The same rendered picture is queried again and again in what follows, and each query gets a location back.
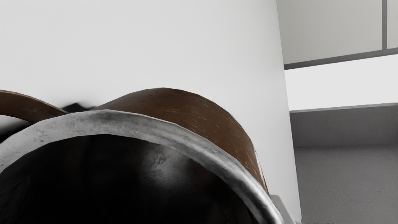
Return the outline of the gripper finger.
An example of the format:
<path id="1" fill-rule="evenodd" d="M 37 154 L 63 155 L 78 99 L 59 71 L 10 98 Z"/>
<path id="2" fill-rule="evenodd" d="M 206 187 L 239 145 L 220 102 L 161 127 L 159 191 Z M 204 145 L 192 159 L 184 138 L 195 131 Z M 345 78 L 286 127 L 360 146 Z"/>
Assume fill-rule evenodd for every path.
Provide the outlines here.
<path id="1" fill-rule="evenodd" d="M 281 199 L 279 195 L 276 194 L 271 194 L 270 195 L 271 200 L 273 201 L 274 205 L 278 208 L 280 211 L 280 214 L 282 215 L 282 218 L 285 222 L 285 224 L 301 224 L 300 222 L 296 222 L 290 212 L 287 209 L 287 206 Z"/>

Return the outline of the brown mug with grey rim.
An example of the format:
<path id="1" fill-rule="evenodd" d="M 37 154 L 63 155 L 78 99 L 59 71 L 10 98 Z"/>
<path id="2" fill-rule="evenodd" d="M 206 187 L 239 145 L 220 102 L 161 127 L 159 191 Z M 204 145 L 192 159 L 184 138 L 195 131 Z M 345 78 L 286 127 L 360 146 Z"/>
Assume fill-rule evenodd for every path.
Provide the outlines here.
<path id="1" fill-rule="evenodd" d="M 0 224 L 280 224 L 253 143 L 222 107 L 172 88 L 63 110 L 0 90 Z"/>

